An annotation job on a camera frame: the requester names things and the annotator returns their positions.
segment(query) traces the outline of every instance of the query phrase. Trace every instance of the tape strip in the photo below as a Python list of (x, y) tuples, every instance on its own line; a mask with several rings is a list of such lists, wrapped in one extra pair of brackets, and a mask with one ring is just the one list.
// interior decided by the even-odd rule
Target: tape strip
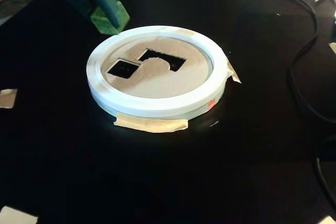
[(17, 89), (4, 89), (0, 91), (0, 108), (11, 109), (14, 106)]
[(136, 118), (118, 113), (114, 125), (152, 133), (174, 132), (188, 128), (188, 120), (161, 120)]
[(336, 43), (335, 42), (330, 43), (329, 46), (330, 46), (331, 50), (336, 54)]

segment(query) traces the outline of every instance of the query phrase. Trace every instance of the cord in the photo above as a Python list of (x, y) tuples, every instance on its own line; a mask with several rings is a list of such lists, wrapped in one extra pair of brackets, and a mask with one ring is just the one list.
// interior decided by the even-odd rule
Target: cord
[(333, 208), (333, 210), (336, 212), (336, 198), (334, 196), (334, 194), (332, 193), (327, 180), (325, 179), (323, 172), (322, 172), (322, 168), (321, 168), (321, 161), (320, 161), (320, 154), (323, 150), (323, 148), (327, 145), (330, 144), (332, 142), (336, 141), (336, 135), (327, 138), (326, 140), (324, 140), (320, 146), (317, 149), (316, 155), (315, 155), (315, 159), (314, 159), (314, 166), (315, 166), (315, 171), (317, 173), (317, 177), (319, 179), (319, 183), (322, 187), (322, 190), (325, 194), (325, 197), (327, 198), (327, 200), (329, 201), (331, 207)]

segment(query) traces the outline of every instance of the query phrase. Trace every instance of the white ring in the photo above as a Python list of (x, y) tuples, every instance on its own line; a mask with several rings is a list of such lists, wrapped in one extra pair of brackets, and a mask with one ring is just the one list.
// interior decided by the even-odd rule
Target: white ring
[[(115, 89), (106, 82), (101, 73), (101, 66), (108, 55), (132, 40), (156, 36), (183, 40), (204, 51), (213, 64), (209, 78), (188, 93), (160, 99), (135, 97)], [(223, 91), (227, 79), (227, 59), (222, 49), (202, 34), (179, 27), (146, 26), (123, 31), (103, 41), (90, 55), (86, 71), (93, 97), (109, 113), (114, 114), (111, 110), (115, 110), (146, 118), (175, 118), (197, 110)]]

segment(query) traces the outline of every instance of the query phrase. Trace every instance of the cardboard piece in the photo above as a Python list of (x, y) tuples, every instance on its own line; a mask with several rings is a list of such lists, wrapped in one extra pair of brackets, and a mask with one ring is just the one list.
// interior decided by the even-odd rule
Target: cardboard piece
[(0, 224), (36, 224), (37, 217), (10, 207), (4, 207), (0, 212)]
[(188, 120), (136, 118), (118, 113), (114, 125), (152, 133), (174, 132), (188, 128)]
[[(185, 59), (178, 71), (170, 70), (167, 61), (150, 58), (139, 61), (150, 49)], [(128, 78), (109, 74), (113, 65), (122, 59), (139, 67)], [(203, 84), (212, 73), (212, 62), (193, 45), (170, 37), (152, 37), (134, 40), (112, 52), (102, 65), (105, 80), (123, 93), (142, 98), (167, 98), (188, 93)]]
[(319, 222), (319, 224), (335, 224), (336, 222), (330, 217), (327, 216)]
[(0, 91), (0, 108), (11, 109), (14, 106), (17, 89), (4, 89)]

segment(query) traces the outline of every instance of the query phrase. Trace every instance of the paper scrap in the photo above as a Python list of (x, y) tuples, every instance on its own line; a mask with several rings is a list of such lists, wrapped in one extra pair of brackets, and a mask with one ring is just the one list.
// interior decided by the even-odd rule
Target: paper scrap
[(335, 224), (336, 222), (330, 217), (325, 217), (319, 224)]
[(10, 207), (4, 207), (0, 212), (0, 224), (36, 224), (37, 217)]
[(0, 91), (0, 108), (11, 109), (14, 106), (17, 89), (4, 89)]
[(228, 60), (227, 60), (227, 68), (229, 69), (228, 73), (231, 72), (230, 76), (232, 76), (232, 79), (241, 84), (241, 81), (240, 81), (236, 71), (234, 70), (234, 68), (232, 67), (231, 63)]
[(117, 120), (114, 125), (127, 127), (139, 131), (147, 131), (152, 133), (174, 132), (188, 128), (188, 120), (161, 120), (136, 118), (134, 116), (117, 114)]
[(329, 46), (333, 50), (333, 52), (336, 54), (336, 43), (335, 42), (330, 43)]

